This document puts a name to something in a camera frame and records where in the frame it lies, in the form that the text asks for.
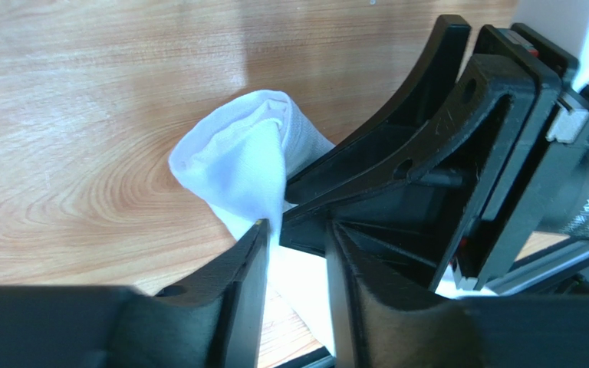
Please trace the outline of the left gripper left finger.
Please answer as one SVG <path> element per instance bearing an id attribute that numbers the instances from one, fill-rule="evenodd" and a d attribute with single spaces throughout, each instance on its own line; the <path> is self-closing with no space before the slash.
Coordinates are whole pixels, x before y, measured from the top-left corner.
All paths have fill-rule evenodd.
<path id="1" fill-rule="evenodd" d="M 154 296 L 127 286 L 0 286 L 0 367 L 254 367 L 269 223 Z"/>

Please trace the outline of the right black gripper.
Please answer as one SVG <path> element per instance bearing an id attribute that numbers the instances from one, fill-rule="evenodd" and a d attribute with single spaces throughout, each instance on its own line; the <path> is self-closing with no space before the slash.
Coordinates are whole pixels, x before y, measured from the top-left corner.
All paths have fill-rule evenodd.
<path id="1" fill-rule="evenodd" d="M 589 102 L 571 86 L 577 58 L 522 23 L 484 26 L 455 85 L 470 31 L 439 16 L 393 96 L 288 180 L 283 246 L 325 256 L 351 243 L 432 290 L 480 216 L 456 284 L 508 273 L 586 152 Z"/>

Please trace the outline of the white cloth napkin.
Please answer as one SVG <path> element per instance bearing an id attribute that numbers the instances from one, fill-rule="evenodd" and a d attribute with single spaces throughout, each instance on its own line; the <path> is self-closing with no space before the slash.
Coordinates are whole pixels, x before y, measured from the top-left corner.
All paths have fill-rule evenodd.
<path id="1" fill-rule="evenodd" d="M 268 283 L 330 352 L 327 263 L 282 246 L 280 235 L 283 215 L 294 207 L 285 198 L 287 180 L 332 148 L 286 93 L 257 90 L 200 120 L 168 159 L 179 184 L 205 201 L 234 238 L 268 220 Z"/>

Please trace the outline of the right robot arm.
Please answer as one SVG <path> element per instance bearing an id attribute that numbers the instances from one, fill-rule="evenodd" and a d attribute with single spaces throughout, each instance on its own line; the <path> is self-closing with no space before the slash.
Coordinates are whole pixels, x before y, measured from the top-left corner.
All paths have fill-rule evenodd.
<path id="1" fill-rule="evenodd" d="M 449 266 L 475 288 L 533 232 L 589 240 L 589 87 L 536 28 L 479 31 L 442 15 L 394 95 L 290 178 L 281 245 L 322 256 L 332 227 L 433 288 Z"/>

